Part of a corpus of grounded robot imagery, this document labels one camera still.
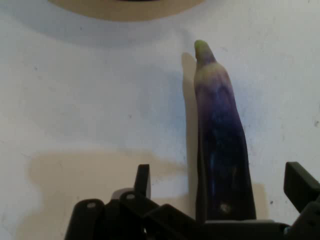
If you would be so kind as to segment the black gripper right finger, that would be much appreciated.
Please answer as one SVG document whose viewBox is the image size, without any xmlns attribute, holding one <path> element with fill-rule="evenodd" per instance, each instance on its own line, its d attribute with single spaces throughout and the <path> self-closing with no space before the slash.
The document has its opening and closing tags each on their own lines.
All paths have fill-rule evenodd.
<svg viewBox="0 0 320 240">
<path fill-rule="evenodd" d="M 320 183 L 298 162 L 285 164 L 283 190 L 299 212 L 294 223 L 285 230 L 288 240 L 320 238 Z"/>
</svg>

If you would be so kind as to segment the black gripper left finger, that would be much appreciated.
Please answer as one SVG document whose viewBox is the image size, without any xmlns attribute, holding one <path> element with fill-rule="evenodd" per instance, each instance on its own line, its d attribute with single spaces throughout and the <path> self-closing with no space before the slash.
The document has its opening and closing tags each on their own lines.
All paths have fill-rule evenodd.
<svg viewBox="0 0 320 240">
<path fill-rule="evenodd" d="M 203 228 L 170 204 L 150 199 L 148 164 L 137 168 L 133 188 L 104 203 L 78 202 L 73 209 L 66 240 L 204 240 Z"/>
</svg>

